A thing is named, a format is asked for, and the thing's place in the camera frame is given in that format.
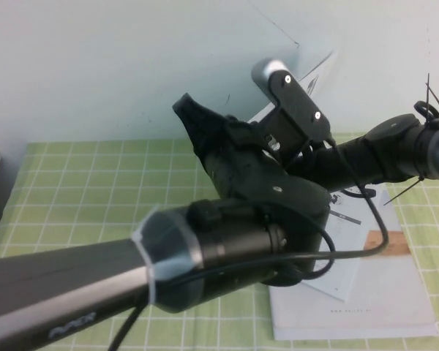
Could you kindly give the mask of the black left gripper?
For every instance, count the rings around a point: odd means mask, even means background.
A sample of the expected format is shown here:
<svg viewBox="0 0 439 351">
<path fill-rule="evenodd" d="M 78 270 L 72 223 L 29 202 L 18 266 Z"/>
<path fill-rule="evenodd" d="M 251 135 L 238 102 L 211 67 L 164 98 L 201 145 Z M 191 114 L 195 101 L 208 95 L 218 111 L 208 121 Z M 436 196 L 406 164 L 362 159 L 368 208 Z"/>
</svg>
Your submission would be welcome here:
<svg viewBox="0 0 439 351">
<path fill-rule="evenodd" d="M 221 198 L 267 207 L 274 216 L 328 216 L 329 193 L 289 175 L 269 154 L 254 125 L 226 118 L 188 93 L 172 106 Z"/>
</svg>

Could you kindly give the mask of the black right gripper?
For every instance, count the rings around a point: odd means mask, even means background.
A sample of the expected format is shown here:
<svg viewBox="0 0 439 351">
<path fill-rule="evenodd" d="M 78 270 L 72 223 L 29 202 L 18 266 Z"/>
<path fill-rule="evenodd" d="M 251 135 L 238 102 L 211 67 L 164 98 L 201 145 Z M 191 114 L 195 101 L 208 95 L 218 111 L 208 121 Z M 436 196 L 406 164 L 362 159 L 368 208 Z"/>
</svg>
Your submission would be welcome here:
<svg viewBox="0 0 439 351">
<path fill-rule="evenodd" d="M 361 137 L 342 143 L 337 150 L 343 155 L 361 185 L 370 183 L 370 151 Z M 288 167 L 288 173 L 312 181 L 329 191 L 354 186 L 354 180 L 333 148 L 318 148 L 299 157 Z"/>
</svg>

